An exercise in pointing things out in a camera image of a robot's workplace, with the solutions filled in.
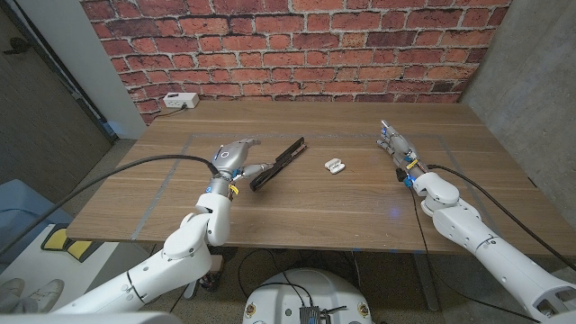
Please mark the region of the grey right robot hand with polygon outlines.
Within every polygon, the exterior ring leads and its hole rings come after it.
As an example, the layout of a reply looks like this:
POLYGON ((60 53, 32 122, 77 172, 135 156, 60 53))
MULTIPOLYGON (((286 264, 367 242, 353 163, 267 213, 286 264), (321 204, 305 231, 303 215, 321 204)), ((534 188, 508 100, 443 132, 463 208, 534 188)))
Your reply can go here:
POLYGON ((420 162, 417 151, 408 140, 386 120, 381 120, 381 124, 381 136, 377 145, 391 155, 398 181, 411 187, 419 176, 428 172, 428 168, 420 162))

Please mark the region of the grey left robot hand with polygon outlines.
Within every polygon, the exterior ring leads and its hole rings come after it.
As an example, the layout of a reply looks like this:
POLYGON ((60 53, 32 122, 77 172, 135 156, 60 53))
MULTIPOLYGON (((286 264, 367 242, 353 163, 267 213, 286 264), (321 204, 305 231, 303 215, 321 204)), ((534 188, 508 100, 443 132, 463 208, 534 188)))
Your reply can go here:
POLYGON ((251 138, 221 146, 211 161, 219 173, 210 180, 205 192, 227 197, 230 195, 230 185, 234 185, 240 179, 258 176, 272 168, 273 163, 244 165, 248 150, 259 144, 259 139, 251 138))

